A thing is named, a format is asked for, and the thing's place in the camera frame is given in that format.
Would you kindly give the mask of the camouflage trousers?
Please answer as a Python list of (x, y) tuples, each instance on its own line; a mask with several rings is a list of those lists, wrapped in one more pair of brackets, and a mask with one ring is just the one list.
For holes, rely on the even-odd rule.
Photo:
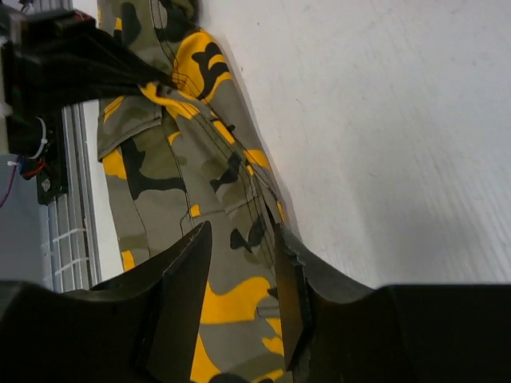
[(98, 25), (169, 85), (99, 103), (105, 172), (123, 267), (203, 222), (212, 256), (190, 381), (289, 382), (275, 281), (284, 220), (271, 165), (194, 1), (100, 1)]

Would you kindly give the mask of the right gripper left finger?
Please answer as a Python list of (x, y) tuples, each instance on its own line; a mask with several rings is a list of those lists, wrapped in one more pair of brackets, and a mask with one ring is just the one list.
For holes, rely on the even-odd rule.
[(188, 381), (211, 255), (204, 222), (90, 290), (3, 282), (2, 381)]

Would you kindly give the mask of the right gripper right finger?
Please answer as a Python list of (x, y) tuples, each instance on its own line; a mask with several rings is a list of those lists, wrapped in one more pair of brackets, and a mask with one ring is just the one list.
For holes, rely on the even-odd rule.
[(275, 274), (285, 366), (297, 382), (507, 382), (507, 284), (370, 288), (284, 225)]

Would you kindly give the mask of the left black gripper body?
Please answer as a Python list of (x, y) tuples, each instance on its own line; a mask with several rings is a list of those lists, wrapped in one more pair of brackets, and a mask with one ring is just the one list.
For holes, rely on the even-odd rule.
[(100, 99), (96, 19), (80, 10), (1, 10), (1, 114), (36, 115)]

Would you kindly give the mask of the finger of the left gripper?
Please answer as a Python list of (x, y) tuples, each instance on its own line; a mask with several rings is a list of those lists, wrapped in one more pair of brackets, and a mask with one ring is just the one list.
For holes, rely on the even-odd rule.
[(167, 73), (154, 68), (113, 36), (97, 28), (91, 31), (91, 99), (137, 95), (149, 83), (174, 88)]

